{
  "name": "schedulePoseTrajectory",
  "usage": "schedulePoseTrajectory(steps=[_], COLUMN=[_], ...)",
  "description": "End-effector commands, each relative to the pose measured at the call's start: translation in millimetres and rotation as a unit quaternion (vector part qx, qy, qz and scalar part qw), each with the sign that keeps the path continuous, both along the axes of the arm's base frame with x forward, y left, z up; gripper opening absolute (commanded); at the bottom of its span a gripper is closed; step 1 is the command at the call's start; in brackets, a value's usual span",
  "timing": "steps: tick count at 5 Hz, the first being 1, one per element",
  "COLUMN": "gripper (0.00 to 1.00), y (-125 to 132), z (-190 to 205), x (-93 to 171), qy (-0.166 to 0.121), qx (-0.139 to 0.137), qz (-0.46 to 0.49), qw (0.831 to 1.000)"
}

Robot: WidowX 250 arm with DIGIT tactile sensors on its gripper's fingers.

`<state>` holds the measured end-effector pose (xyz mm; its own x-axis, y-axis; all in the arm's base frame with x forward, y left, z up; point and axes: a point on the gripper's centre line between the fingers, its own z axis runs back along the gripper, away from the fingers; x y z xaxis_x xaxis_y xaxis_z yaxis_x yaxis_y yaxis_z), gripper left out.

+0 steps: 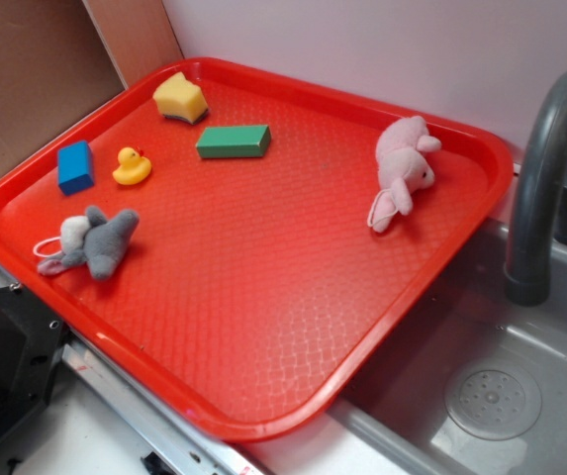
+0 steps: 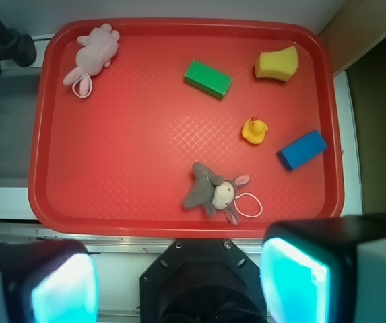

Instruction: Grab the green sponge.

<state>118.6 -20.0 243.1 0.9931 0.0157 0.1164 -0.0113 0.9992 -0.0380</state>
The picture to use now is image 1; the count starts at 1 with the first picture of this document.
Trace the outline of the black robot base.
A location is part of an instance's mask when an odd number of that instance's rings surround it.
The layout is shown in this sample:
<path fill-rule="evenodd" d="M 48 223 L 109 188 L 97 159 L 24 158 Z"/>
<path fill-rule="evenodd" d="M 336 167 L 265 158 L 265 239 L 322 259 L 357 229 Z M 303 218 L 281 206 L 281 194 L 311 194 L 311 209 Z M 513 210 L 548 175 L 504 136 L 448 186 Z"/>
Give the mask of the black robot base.
<path fill-rule="evenodd" d="M 30 289 L 0 287 L 0 443 L 49 404 L 67 333 Z"/>

